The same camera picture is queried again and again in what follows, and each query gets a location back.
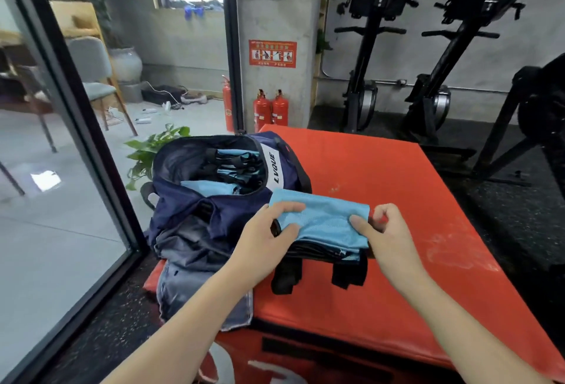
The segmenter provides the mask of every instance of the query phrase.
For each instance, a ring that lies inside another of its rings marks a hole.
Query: concrete pillar
[[[306,127],[314,73],[320,0],[237,0],[245,124],[253,131],[252,102],[259,88],[268,99],[278,89],[290,101],[289,125]],[[296,68],[250,66],[249,40],[294,41]]]

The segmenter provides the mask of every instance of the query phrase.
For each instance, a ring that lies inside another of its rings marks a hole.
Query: fire extinguisher
[[[271,122],[271,102],[265,97],[263,90],[259,90],[257,99],[253,101],[253,114],[255,117],[255,132],[259,130],[266,123]]]
[[[283,91],[273,101],[273,124],[288,125],[288,100],[283,97]]]
[[[224,77],[224,88],[222,89],[222,97],[224,98],[225,112],[225,128],[233,133],[233,117],[232,117],[232,89],[230,88],[230,80]]]

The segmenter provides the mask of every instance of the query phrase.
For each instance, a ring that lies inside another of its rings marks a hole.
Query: hand
[[[353,228],[368,238],[381,271],[396,290],[404,295],[422,279],[427,280],[428,273],[398,207],[394,204],[377,206],[370,221],[360,216],[350,217]]]
[[[273,220],[286,212],[301,212],[303,203],[279,202],[265,204],[244,227],[226,267],[233,278],[241,279],[245,291],[254,288],[275,269],[290,245],[298,237],[300,226],[288,225],[278,237],[271,232]]]

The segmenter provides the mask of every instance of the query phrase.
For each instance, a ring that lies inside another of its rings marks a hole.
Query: exercise machine
[[[340,15],[343,15],[345,8],[349,7],[352,18],[367,17],[365,27],[342,27],[334,30],[336,33],[353,31],[363,37],[355,70],[350,73],[348,90],[343,95],[346,101],[340,131],[357,133],[365,130],[369,125],[375,111],[378,88],[374,82],[366,82],[364,78],[375,39],[385,32],[406,34],[405,29],[381,26],[383,19],[393,21],[401,15],[406,4],[411,7],[418,6],[418,2],[414,0],[347,0],[338,6],[337,12]]]
[[[451,93],[443,83],[475,37],[497,39],[498,33],[482,31],[493,21],[500,19],[509,9],[515,9],[515,20],[520,18],[523,3],[517,0],[448,0],[436,3],[444,10],[442,24],[461,20],[457,31],[425,31],[423,37],[443,36],[449,45],[431,74],[420,74],[406,102],[411,103],[402,123],[402,134],[409,140],[419,142],[424,151],[444,152],[460,155],[463,160],[476,151],[471,149],[443,148],[438,145],[437,130],[447,118]]]
[[[469,179],[467,187],[482,181],[505,182],[530,186],[519,175],[510,179],[493,176],[511,162],[540,145],[565,198],[565,54],[543,68],[521,68],[512,80],[512,88],[498,114],[491,133],[479,153],[474,167],[457,171],[438,169],[444,176]],[[518,125],[525,138],[493,160],[504,138],[510,120],[518,109]]]

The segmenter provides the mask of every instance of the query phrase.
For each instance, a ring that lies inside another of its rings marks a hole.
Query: red sign
[[[249,40],[251,66],[296,67],[296,42]]]

